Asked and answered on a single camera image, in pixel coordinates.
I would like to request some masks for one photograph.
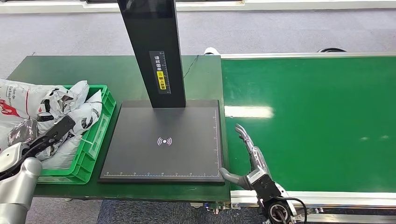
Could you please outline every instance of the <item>white robotic arm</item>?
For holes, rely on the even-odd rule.
[[[0,172],[15,165],[28,145],[17,143],[0,154]],[[0,181],[0,224],[24,224],[30,209],[41,162],[34,157],[25,159],[20,171]]]
[[[42,171],[35,155],[59,142],[75,124],[63,117],[32,143],[17,143],[0,153],[0,224],[25,223]]]

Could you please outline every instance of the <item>green workbench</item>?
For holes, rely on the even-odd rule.
[[[182,58],[184,72],[194,58]],[[116,112],[123,100],[147,99],[133,56],[28,56],[8,79],[106,84]],[[288,191],[396,193],[396,56],[200,56],[184,82],[188,99],[219,99],[225,109],[224,160],[232,173],[243,175],[250,168],[233,130],[240,123],[263,151],[273,178]],[[230,189],[240,189],[97,183],[115,120],[86,185],[40,184],[35,195],[229,202]]]

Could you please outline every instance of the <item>white plastic bag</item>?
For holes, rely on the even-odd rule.
[[[78,109],[68,114],[76,122],[71,132],[74,135],[81,135],[98,121],[100,113],[102,113],[102,96],[99,90]]]
[[[48,92],[41,101],[40,113],[37,115],[39,133],[46,132],[55,122],[79,108],[85,102],[88,91],[87,81],[80,81],[70,90],[58,89]]]
[[[42,161],[43,169],[68,169],[76,155],[82,136],[77,135],[66,140],[51,158]]]
[[[38,106],[47,92],[63,86],[34,85],[0,79],[0,120],[23,121],[36,118]]]

